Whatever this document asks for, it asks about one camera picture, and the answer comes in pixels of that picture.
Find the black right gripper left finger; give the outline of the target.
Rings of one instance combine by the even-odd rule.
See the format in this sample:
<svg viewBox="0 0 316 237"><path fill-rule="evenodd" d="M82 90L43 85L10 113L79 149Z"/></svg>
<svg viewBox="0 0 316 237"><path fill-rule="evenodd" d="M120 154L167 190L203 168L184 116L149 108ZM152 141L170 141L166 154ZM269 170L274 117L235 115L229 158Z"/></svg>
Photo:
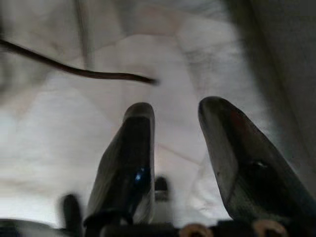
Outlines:
<svg viewBox="0 0 316 237"><path fill-rule="evenodd" d="M125 112L105 150L89 197L85 226L149 223L154 212L155 115L140 102Z"/></svg>

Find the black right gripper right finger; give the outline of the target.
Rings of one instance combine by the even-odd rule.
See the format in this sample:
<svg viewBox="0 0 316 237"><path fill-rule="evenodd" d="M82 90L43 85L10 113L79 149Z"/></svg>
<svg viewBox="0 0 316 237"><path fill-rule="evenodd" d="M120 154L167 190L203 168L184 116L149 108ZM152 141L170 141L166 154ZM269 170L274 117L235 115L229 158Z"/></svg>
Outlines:
<svg viewBox="0 0 316 237"><path fill-rule="evenodd" d="M224 207L233 219L315 217L315 200L240 109L210 96L200 101L198 119Z"/></svg>

